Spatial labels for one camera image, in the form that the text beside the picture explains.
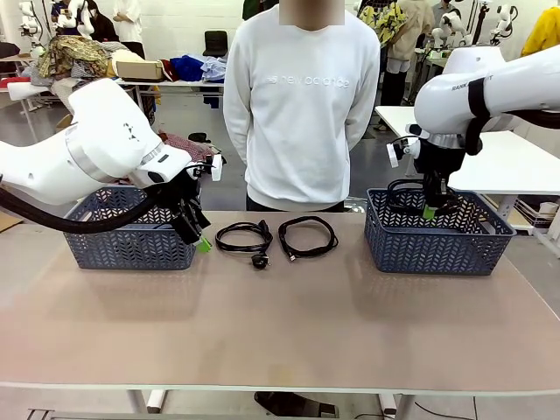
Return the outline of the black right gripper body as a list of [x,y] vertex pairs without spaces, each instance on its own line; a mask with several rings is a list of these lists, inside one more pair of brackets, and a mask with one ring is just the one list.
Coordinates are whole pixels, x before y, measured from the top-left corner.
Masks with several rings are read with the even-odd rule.
[[442,148],[428,141],[421,141],[418,157],[414,159],[414,166],[420,174],[436,174],[441,179],[448,180],[454,172],[460,170],[464,158],[463,149]]

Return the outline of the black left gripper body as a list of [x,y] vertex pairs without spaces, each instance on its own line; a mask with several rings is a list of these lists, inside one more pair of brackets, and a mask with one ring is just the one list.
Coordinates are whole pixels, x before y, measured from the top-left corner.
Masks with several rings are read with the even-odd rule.
[[155,206],[165,212],[167,220],[177,219],[183,215],[192,220],[202,220],[203,213],[200,203],[200,181],[193,177],[190,169],[182,170],[170,182],[152,186],[150,198]]

